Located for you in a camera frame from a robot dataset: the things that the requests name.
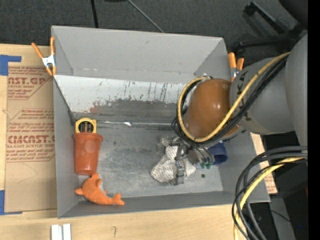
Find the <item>black cable on floor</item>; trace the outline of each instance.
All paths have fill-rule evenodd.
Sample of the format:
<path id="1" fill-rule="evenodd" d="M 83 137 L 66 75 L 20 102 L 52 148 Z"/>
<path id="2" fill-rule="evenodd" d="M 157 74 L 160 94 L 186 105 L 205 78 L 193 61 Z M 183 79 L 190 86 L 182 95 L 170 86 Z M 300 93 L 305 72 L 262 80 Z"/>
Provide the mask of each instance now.
<path id="1" fill-rule="evenodd" d="M 99 24 L 98 24 L 98 17 L 97 17 L 95 0 L 90 0 L 90 2 L 91 2 L 92 13 L 93 13 L 94 26 L 96 29 L 98 29 Z"/>

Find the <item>cardboard box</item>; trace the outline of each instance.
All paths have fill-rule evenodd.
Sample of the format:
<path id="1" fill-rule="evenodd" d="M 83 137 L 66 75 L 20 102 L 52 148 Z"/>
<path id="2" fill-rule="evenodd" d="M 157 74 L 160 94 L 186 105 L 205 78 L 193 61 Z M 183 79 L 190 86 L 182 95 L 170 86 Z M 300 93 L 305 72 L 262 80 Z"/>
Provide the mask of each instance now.
<path id="1" fill-rule="evenodd" d="M 44 56 L 49 54 L 47 46 L 39 48 Z M 1 44 L 0 55 L 21 57 L 20 62 L 9 62 L 8 75 L 1 76 L 6 78 L 1 99 L 6 132 L 0 154 L 4 211 L 55 209 L 53 79 L 31 45 Z"/>
<path id="2" fill-rule="evenodd" d="M 225 163 L 198 168 L 184 184 L 159 183 L 149 175 L 163 155 L 157 152 L 160 138 L 174 134 L 169 126 L 185 84 L 203 74 L 230 79 L 222 38 L 64 26 L 51 31 L 58 218 L 233 202 L 237 178 L 257 155 L 248 132 L 225 143 Z M 96 119 L 103 136 L 97 169 L 103 188 L 110 196 L 120 192 L 124 206 L 75 194 L 87 179 L 74 168 L 75 121 L 83 117 Z M 250 200 L 269 200 L 264 182 Z"/>

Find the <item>orange cup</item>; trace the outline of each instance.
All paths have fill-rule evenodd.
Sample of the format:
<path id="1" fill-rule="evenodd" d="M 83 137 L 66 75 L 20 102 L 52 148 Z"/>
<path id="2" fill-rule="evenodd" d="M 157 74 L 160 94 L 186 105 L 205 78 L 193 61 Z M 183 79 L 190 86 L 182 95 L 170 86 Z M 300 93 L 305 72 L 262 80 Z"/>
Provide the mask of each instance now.
<path id="1" fill-rule="evenodd" d="M 100 144 L 103 137 L 92 132 L 79 132 L 75 140 L 74 170 L 79 175 L 92 175 L 97 172 Z"/>

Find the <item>toy dolphin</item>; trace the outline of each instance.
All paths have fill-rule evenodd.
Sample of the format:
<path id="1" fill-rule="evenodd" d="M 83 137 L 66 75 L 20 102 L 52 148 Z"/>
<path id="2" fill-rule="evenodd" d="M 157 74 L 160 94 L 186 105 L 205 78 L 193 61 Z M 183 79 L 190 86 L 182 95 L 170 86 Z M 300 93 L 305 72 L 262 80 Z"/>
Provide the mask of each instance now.
<path id="1" fill-rule="evenodd" d="M 77 188 L 75 193 L 80 196 L 84 196 L 89 201 L 99 205 L 119 205 L 123 206 L 124 201 L 121 200 L 121 194 L 116 193 L 113 198 L 107 196 L 107 191 L 101 190 L 100 185 L 102 179 L 99 178 L 99 174 L 92 174 L 90 178 L 86 179 L 82 185 L 82 188 Z"/>

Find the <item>stain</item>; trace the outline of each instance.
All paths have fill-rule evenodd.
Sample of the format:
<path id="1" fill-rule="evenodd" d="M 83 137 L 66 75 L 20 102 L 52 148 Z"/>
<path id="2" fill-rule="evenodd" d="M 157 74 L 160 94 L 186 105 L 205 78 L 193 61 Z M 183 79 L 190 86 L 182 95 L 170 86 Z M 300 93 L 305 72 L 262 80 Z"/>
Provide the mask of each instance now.
<path id="1" fill-rule="evenodd" d="M 115 238 L 117 234 L 117 227 L 113 226 L 113 237 Z"/>

